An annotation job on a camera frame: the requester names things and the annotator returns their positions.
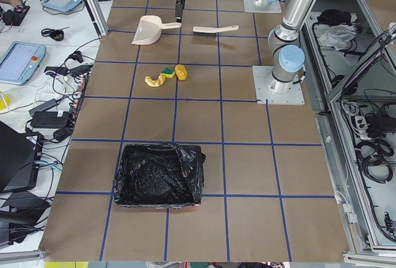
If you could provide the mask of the black laptop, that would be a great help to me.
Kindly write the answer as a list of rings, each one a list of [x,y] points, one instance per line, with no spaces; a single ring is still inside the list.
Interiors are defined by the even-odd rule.
[[[39,132],[19,133],[1,123],[2,193],[27,191],[36,186],[42,141]]]

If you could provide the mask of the aluminium frame post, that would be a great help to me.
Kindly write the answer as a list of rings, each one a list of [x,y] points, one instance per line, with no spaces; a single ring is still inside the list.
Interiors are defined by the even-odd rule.
[[[92,24],[101,38],[108,33],[108,25],[102,13],[98,0],[84,0]]]

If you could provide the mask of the black power strip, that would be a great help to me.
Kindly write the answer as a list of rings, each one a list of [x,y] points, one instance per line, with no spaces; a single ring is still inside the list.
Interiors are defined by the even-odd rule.
[[[81,74],[75,77],[77,83],[76,90],[72,94],[72,102],[70,103],[69,111],[74,114],[74,118],[78,117],[83,100],[85,98],[85,91],[89,81],[90,73]]]

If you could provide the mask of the black cloth bundle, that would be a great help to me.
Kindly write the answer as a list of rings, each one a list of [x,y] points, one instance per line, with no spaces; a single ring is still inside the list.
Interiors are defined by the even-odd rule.
[[[341,24],[351,25],[351,14],[337,9],[327,9],[317,17],[320,24],[337,26]]]

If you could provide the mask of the toy croissant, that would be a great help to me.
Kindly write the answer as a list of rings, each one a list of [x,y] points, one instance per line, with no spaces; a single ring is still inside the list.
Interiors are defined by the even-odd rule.
[[[149,87],[160,87],[165,83],[166,77],[161,73],[156,80],[153,80],[150,76],[145,77],[145,83]]]

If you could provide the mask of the beige hand brush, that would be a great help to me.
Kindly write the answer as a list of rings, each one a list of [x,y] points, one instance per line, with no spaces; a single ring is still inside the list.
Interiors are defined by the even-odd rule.
[[[239,25],[232,25],[227,27],[199,27],[194,26],[193,35],[200,37],[216,37],[219,33],[232,32],[239,30]]]

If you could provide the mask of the black power adapter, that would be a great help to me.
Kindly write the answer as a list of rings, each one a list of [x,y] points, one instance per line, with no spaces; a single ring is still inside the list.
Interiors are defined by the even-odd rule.
[[[70,126],[73,115],[68,111],[58,113],[57,111],[37,111],[30,122],[33,128],[60,129]]]

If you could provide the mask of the green yellow sponge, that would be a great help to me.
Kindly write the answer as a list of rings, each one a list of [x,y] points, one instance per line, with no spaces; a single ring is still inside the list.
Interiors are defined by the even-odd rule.
[[[163,75],[167,79],[171,79],[175,76],[175,71],[174,69],[166,67],[164,68],[164,70],[161,71],[161,75]]]

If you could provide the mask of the beige plastic dustpan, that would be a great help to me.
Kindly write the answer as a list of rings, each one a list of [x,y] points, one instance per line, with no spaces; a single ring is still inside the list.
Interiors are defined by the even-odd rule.
[[[132,45],[150,45],[155,43],[161,35],[162,30],[181,28],[182,23],[163,23],[157,15],[145,15],[139,20]]]

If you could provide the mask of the white crumpled cloth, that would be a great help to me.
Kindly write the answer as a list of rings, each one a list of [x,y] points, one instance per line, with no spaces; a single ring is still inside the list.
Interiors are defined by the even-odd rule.
[[[337,51],[347,50],[356,33],[356,27],[341,24],[325,29],[318,40],[321,46],[333,47]]]

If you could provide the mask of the bin with black bag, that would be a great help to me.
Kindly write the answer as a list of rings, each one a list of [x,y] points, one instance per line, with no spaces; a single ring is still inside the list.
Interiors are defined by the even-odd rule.
[[[173,209],[200,205],[205,159],[198,145],[126,145],[114,181],[114,203]]]

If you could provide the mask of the blue teach pendant near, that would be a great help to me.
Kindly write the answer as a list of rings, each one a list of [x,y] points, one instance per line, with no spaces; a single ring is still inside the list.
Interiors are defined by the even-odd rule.
[[[15,85],[26,83],[40,67],[46,46],[14,41],[1,58],[1,82]]]

